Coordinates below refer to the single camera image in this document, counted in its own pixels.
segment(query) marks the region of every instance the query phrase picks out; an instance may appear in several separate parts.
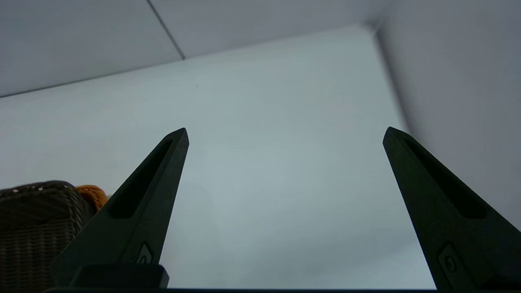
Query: orange object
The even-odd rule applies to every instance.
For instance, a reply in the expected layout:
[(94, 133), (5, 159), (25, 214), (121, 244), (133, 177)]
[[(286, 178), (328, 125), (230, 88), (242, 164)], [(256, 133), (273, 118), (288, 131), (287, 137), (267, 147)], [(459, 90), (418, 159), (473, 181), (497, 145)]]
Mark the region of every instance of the orange object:
[(76, 189), (80, 192), (83, 199), (96, 207), (97, 211), (99, 211), (108, 200), (103, 189), (96, 185), (81, 185), (76, 186)]

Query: screw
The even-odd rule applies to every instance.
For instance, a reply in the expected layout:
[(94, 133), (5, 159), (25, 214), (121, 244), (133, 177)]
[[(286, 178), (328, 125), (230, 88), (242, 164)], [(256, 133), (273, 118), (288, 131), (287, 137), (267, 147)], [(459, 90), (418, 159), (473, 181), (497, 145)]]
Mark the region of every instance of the screw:
[(454, 259), (452, 257), (446, 257), (445, 258), (445, 267), (449, 272), (455, 272), (456, 271), (456, 263), (454, 262)]

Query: white backdrop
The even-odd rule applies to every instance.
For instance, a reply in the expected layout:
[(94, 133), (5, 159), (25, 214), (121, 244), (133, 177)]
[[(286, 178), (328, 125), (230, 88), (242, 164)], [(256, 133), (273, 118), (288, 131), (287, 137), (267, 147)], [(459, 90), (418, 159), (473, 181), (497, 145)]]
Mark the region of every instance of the white backdrop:
[(0, 99), (0, 186), (112, 193), (186, 127), (170, 287), (434, 288), (381, 143), (397, 109), (372, 32), (336, 29)]

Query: ceiling panel seam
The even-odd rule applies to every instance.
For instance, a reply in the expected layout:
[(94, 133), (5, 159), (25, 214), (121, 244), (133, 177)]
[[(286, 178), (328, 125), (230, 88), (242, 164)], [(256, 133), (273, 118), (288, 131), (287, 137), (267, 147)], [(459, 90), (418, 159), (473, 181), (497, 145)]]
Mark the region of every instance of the ceiling panel seam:
[(154, 4), (152, 4), (151, 0), (146, 0), (148, 5), (150, 6), (150, 9), (152, 9), (152, 12), (154, 12), (154, 15), (156, 16), (157, 20), (159, 21), (159, 24), (162, 26), (163, 30), (166, 32), (168, 38), (170, 39), (170, 42), (172, 43), (173, 47), (176, 49), (179, 56), (181, 56), (181, 59), (184, 60), (186, 56), (184, 55), (183, 51), (181, 50), (181, 47), (179, 47), (178, 43), (176, 42), (176, 39), (173, 38), (172, 33), (168, 28), (166, 27), (165, 23), (163, 22), (163, 19), (161, 18), (161, 15), (157, 12), (156, 7)]

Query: wicker basket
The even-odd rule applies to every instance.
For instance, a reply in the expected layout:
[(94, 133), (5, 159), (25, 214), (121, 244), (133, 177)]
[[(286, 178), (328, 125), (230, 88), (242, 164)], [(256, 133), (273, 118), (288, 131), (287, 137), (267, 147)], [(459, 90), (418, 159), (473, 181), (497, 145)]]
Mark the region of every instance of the wicker basket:
[(52, 287), (52, 260), (94, 213), (64, 181), (0, 190), (0, 292)]

